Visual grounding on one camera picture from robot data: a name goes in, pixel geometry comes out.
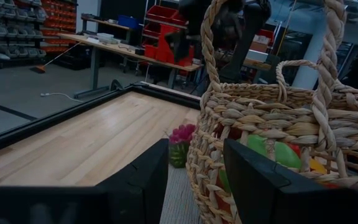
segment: broom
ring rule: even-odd
[[[56,60],[57,58],[59,58],[60,56],[62,56],[63,54],[67,53],[69,50],[73,49],[75,46],[77,46],[78,44],[80,44],[81,42],[77,43],[76,45],[70,47],[68,50],[66,50],[65,52],[61,53],[60,55],[57,55],[57,57],[55,57],[54,59],[52,59],[51,61],[49,61],[48,63],[46,63],[45,65],[39,65],[39,66],[35,66],[30,68],[30,70],[32,70],[33,72],[37,72],[38,74],[44,74],[45,73],[45,66],[49,65],[50,63],[52,63],[54,60]]]

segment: concrete floor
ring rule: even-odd
[[[65,93],[72,97],[74,92],[86,90],[90,85],[90,69],[73,71],[52,64],[47,67],[46,73],[38,74],[30,71],[29,68],[0,69],[1,106],[35,118],[42,118],[79,103],[64,96],[41,97],[41,93]],[[144,81],[144,78],[136,77],[133,70],[122,73],[115,65],[99,69],[99,86],[109,85],[112,79],[117,79],[123,86],[128,86],[134,82]],[[97,96],[80,100],[87,101]],[[29,120],[0,111],[0,133],[26,122]]]

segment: woven basket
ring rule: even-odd
[[[341,44],[346,21],[343,1],[324,0],[328,26],[319,62],[281,62],[275,85],[219,82],[210,26],[225,1],[212,1],[201,26],[211,84],[201,98],[201,112],[186,163],[203,221],[241,223],[232,195],[216,185],[219,169],[224,169],[223,139],[233,129],[240,130],[240,142],[244,145],[250,134],[267,138],[267,156],[273,161],[275,141],[299,145],[302,165],[300,170],[292,170],[320,183],[358,187],[358,162],[348,161],[350,157],[358,160],[358,90],[342,85],[336,70],[335,52]],[[286,86],[281,70],[290,65],[317,69],[318,89]],[[215,133],[218,125],[224,126],[219,138]],[[327,174],[310,172],[311,157],[323,163]]]

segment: wooden surface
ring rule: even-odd
[[[153,63],[153,64],[163,65],[165,67],[170,67],[170,68],[177,68],[177,69],[184,70],[184,71],[187,71],[187,72],[192,72],[192,71],[195,71],[195,70],[199,69],[200,67],[202,67],[202,65],[190,65],[190,66],[183,67],[183,66],[172,64],[172,63],[160,62],[158,60],[155,60],[155,59],[152,59],[152,58],[149,58],[149,57],[145,57],[143,55],[135,54],[134,50],[126,49],[126,48],[129,48],[129,45],[126,45],[126,44],[100,44],[100,43],[95,44],[95,43],[92,43],[92,42],[88,41],[86,39],[86,37],[83,36],[83,35],[59,34],[59,36],[67,38],[67,39],[75,40],[75,41],[78,41],[78,42],[81,42],[81,43],[84,43],[84,44],[88,44],[88,45],[97,47],[99,49],[103,49],[103,50],[107,50],[107,51],[111,51],[111,52],[115,52],[115,53],[119,53],[119,54],[128,55],[128,56],[131,56],[133,58],[138,58],[140,60],[145,60],[145,61],[148,61],[148,62]]]
[[[225,62],[230,62],[231,55],[227,55],[224,58],[222,58],[222,56],[223,56],[223,53],[221,53],[221,52],[215,52],[214,53],[214,57],[215,57],[216,60],[219,59],[219,60],[223,60]],[[265,70],[265,71],[269,71],[270,67],[271,67],[267,63],[258,62],[258,61],[255,61],[255,60],[249,60],[249,59],[245,59],[243,65],[244,66],[252,66],[252,67],[262,69],[262,70]]]
[[[127,93],[1,149],[0,185],[96,185],[198,114]]]
[[[169,92],[174,93],[174,94],[177,94],[177,95],[187,96],[187,97],[190,97],[190,98],[193,98],[193,99],[196,99],[196,100],[200,100],[200,99],[201,99],[201,97],[199,97],[199,96],[187,94],[187,93],[180,92],[180,91],[177,91],[177,90],[172,90],[172,89],[170,89],[170,88],[165,88],[165,87],[162,87],[162,86],[159,86],[159,85],[154,85],[154,84],[151,84],[151,83],[148,83],[148,82],[141,81],[141,83],[147,84],[147,85],[152,86],[152,87],[154,87],[154,88],[158,88],[158,89],[160,89],[160,90],[169,91]]]
[[[97,20],[97,19],[87,19],[87,18],[83,18],[83,17],[81,17],[81,19],[85,20],[85,21],[97,22],[97,23],[104,24],[104,25],[107,25],[107,26],[117,27],[117,28],[124,29],[124,30],[132,30],[129,27],[121,26],[121,25],[118,25],[118,24],[113,24],[113,23],[108,22],[108,21],[100,21],[100,20]]]

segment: blue container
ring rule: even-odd
[[[131,29],[137,29],[137,27],[139,26],[139,23],[133,17],[119,15],[118,16],[118,25],[126,26]]]

